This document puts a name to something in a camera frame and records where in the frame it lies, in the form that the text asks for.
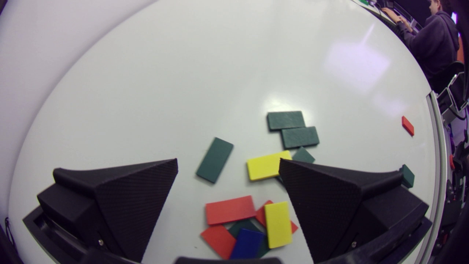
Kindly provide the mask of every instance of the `small red block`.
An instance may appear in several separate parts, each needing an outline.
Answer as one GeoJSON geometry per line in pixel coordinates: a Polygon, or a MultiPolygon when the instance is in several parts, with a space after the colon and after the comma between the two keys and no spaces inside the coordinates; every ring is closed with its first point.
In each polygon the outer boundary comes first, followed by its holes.
{"type": "Polygon", "coordinates": [[[454,166],[453,154],[449,156],[449,166],[451,167],[452,170],[456,169],[456,167],[454,166]]]}
{"type": "Polygon", "coordinates": [[[402,116],[402,126],[409,132],[411,136],[414,136],[414,126],[407,120],[405,116],[402,116]]]}
{"type": "Polygon", "coordinates": [[[252,196],[235,198],[205,205],[209,225],[223,224],[256,216],[252,196]]]}
{"type": "Polygon", "coordinates": [[[231,251],[236,244],[236,239],[222,225],[214,225],[203,231],[200,236],[223,259],[229,259],[231,251]]]}
{"type": "MultiPolygon", "coordinates": [[[[271,200],[266,201],[259,210],[256,211],[256,220],[265,227],[265,210],[264,206],[266,204],[271,204],[273,203],[271,200]]],[[[293,221],[290,221],[292,224],[292,234],[295,233],[298,230],[298,226],[293,223],[293,221]]]]}

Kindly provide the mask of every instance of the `rectangular block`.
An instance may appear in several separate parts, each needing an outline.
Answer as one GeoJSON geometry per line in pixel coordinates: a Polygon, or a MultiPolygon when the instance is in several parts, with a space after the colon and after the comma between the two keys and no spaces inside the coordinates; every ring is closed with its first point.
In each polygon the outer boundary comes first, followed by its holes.
{"type": "Polygon", "coordinates": [[[305,127],[301,111],[270,112],[267,113],[269,129],[280,130],[285,128],[305,127]]]}
{"type": "Polygon", "coordinates": [[[252,196],[245,196],[205,205],[209,225],[223,224],[256,216],[252,196]]]}
{"type": "Polygon", "coordinates": [[[409,132],[411,136],[414,136],[414,126],[407,120],[405,116],[402,116],[402,126],[409,132]]]}
{"type": "Polygon", "coordinates": [[[290,244],[292,242],[292,228],[288,214],[288,203],[267,204],[264,208],[269,248],[278,248],[290,244]]]}
{"type": "Polygon", "coordinates": [[[249,159],[247,162],[249,179],[260,180],[277,176],[281,158],[291,160],[290,151],[249,159]]]}
{"type": "Polygon", "coordinates": [[[264,240],[265,235],[260,232],[241,229],[236,244],[234,245],[230,259],[247,259],[257,257],[257,252],[264,240]]]}
{"type": "Polygon", "coordinates": [[[313,163],[316,159],[305,148],[301,147],[293,155],[293,160],[313,163]]]}
{"type": "Polygon", "coordinates": [[[214,225],[203,231],[200,236],[223,259],[229,259],[236,239],[223,225],[214,225]]]}
{"type": "Polygon", "coordinates": [[[414,186],[415,175],[405,164],[402,166],[401,171],[404,174],[402,184],[407,188],[412,188],[414,186]]]}
{"type": "Polygon", "coordinates": [[[233,144],[214,138],[196,174],[215,183],[230,156],[231,150],[233,150],[233,144]]]}
{"type": "MultiPolygon", "coordinates": [[[[256,220],[265,227],[265,209],[264,206],[267,204],[273,204],[271,200],[266,201],[261,208],[259,208],[256,211],[256,220]]],[[[292,234],[295,233],[298,230],[298,226],[293,223],[293,221],[290,221],[291,226],[292,226],[292,234]]]]}
{"type": "MultiPolygon", "coordinates": [[[[241,229],[247,229],[247,230],[251,230],[251,231],[255,231],[255,232],[260,232],[262,233],[259,228],[257,228],[252,222],[251,220],[249,219],[245,219],[245,220],[241,220],[241,221],[238,221],[236,222],[232,227],[230,227],[228,229],[228,232],[230,232],[230,234],[234,237],[234,238],[237,238],[238,237],[238,234],[239,234],[239,231],[241,229]]],[[[264,239],[262,239],[262,243],[259,247],[259,250],[257,252],[257,258],[262,258],[265,254],[267,254],[267,252],[270,251],[270,248],[269,248],[269,244],[267,242],[267,237],[264,237],[264,239]]]]}
{"type": "Polygon", "coordinates": [[[319,144],[318,132],[315,126],[282,129],[284,148],[314,146],[319,144]]]}
{"type": "Polygon", "coordinates": [[[256,231],[256,232],[261,232],[259,228],[257,228],[249,219],[244,219],[236,222],[234,225],[232,225],[230,228],[228,228],[228,232],[234,237],[237,238],[239,231],[241,229],[248,229],[251,231],[256,231]]]}

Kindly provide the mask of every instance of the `dark green block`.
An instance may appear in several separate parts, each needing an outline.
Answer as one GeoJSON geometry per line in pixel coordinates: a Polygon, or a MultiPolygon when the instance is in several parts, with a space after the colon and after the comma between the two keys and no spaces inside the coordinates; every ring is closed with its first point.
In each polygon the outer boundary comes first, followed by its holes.
{"type": "Polygon", "coordinates": [[[402,166],[400,171],[402,171],[404,174],[404,178],[402,178],[402,184],[407,188],[412,188],[414,186],[415,175],[405,164],[402,166]]]}
{"type": "Polygon", "coordinates": [[[230,232],[230,234],[234,237],[234,238],[237,238],[238,237],[238,234],[239,234],[239,231],[241,229],[247,229],[247,230],[251,230],[251,231],[256,231],[256,232],[261,232],[259,230],[259,228],[257,228],[252,222],[251,220],[249,219],[244,219],[244,220],[241,220],[241,221],[238,221],[236,222],[232,227],[230,227],[230,229],[228,229],[228,232],[230,232]]]}
{"type": "Polygon", "coordinates": [[[301,111],[270,112],[267,113],[269,129],[280,130],[286,128],[305,127],[301,111]]]}
{"type": "Polygon", "coordinates": [[[284,148],[313,146],[319,144],[318,132],[315,126],[282,129],[284,148]]]}
{"type": "Polygon", "coordinates": [[[299,148],[292,157],[295,161],[313,163],[316,159],[303,147],[299,148]]]}
{"type": "Polygon", "coordinates": [[[233,144],[214,138],[196,174],[215,183],[227,162],[228,156],[230,156],[231,150],[233,150],[233,144]]]}
{"type": "Polygon", "coordinates": [[[264,238],[264,241],[262,241],[260,247],[259,247],[259,251],[257,253],[257,257],[258,258],[262,258],[265,254],[267,254],[267,252],[270,251],[270,248],[269,248],[269,241],[267,240],[267,236],[265,236],[264,238]]]}
{"type": "MultiPolygon", "coordinates": [[[[230,229],[228,229],[228,232],[230,232],[230,234],[234,238],[237,238],[238,234],[239,234],[239,231],[242,228],[247,229],[247,230],[252,230],[252,231],[264,233],[264,232],[260,231],[259,228],[257,228],[251,222],[251,220],[249,220],[249,219],[245,219],[245,220],[241,220],[241,221],[236,222],[232,227],[230,227],[230,229]]],[[[269,244],[268,244],[267,236],[266,236],[264,238],[264,241],[262,241],[261,246],[259,247],[259,252],[257,253],[257,257],[261,258],[263,255],[265,255],[267,252],[269,252],[269,250],[270,250],[270,248],[269,248],[269,244]]]]}

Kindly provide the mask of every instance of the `white round table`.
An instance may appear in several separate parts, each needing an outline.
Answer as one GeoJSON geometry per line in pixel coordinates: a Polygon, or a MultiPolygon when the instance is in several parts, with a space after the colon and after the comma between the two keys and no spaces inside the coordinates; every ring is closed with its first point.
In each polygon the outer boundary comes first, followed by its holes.
{"type": "MultiPolygon", "coordinates": [[[[158,1],[79,59],[36,117],[11,186],[18,251],[25,263],[52,262],[22,219],[53,183],[54,168],[177,157],[179,174],[143,262],[219,258],[199,236],[205,203],[244,195],[256,208],[289,201],[275,179],[247,175],[247,159],[283,150],[280,133],[268,131],[269,111],[300,110],[316,126],[320,144],[307,150],[317,164],[378,172],[405,163],[428,216],[436,159],[429,92],[402,42],[349,0],[158,1]],[[195,175],[213,137],[234,144],[215,185],[195,175]]],[[[301,229],[266,256],[312,262],[301,229]]]]}

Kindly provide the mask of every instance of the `person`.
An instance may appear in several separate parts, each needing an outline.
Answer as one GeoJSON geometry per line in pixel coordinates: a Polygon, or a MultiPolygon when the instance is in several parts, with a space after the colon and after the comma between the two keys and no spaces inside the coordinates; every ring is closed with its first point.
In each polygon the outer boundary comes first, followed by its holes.
{"type": "Polygon", "coordinates": [[[404,44],[413,54],[427,79],[444,70],[457,59],[459,49],[458,30],[450,14],[449,0],[429,0],[431,16],[418,33],[408,21],[394,11],[383,8],[399,28],[404,44]]]}

